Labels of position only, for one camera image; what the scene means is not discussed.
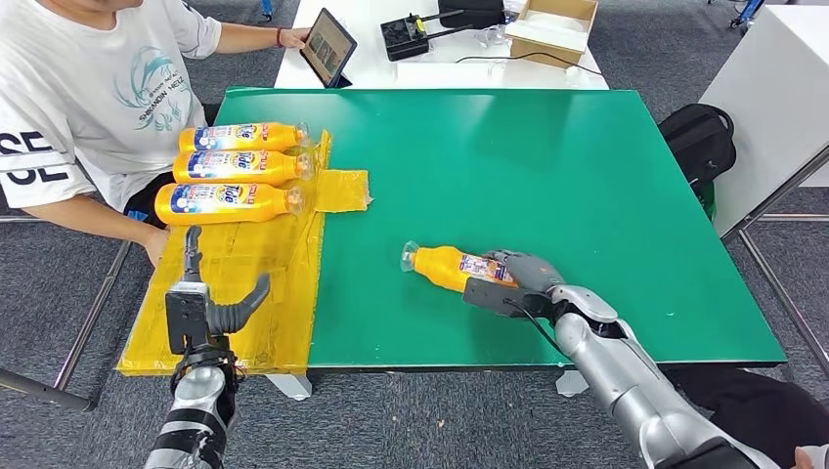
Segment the person's right hand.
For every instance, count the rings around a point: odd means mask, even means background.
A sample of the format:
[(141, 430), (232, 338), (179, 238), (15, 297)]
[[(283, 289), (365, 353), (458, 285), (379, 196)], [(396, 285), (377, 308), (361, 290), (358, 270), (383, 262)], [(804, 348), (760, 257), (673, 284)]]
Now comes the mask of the person's right hand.
[(144, 247), (148, 258), (155, 268), (159, 265), (169, 236), (170, 231), (167, 229), (149, 227), (148, 232), (141, 241), (141, 245)]

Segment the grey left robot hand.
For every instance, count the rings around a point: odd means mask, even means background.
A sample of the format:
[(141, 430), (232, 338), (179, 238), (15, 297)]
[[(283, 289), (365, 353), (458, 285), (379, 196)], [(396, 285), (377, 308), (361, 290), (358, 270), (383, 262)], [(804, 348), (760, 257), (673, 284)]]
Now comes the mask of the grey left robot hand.
[(211, 335), (236, 333), (243, 329), (250, 317), (267, 298), (271, 289), (268, 274), (261, 275), (253, 289), (236, 304), (217, 304), (209, 298), (207, 284), (201, 279), (199, 263), (201, 253), (198, 238), (201, 227), (190, 226), (184, 241), (184, 273), (181, 278), (192, 291), (203, 291), (206, 298), (206, 323)]

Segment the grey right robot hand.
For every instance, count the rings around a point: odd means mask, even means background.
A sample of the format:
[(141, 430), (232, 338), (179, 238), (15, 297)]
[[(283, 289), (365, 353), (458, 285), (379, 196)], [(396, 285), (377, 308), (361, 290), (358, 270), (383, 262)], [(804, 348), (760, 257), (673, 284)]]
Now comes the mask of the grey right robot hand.
[(546, 260), (527, 253), (507, 249), (486, 251), (485, 259), (505, 265), (515, 283), (522, 288), (547, 293), (553, 287), (563, 284), (564, 278)]

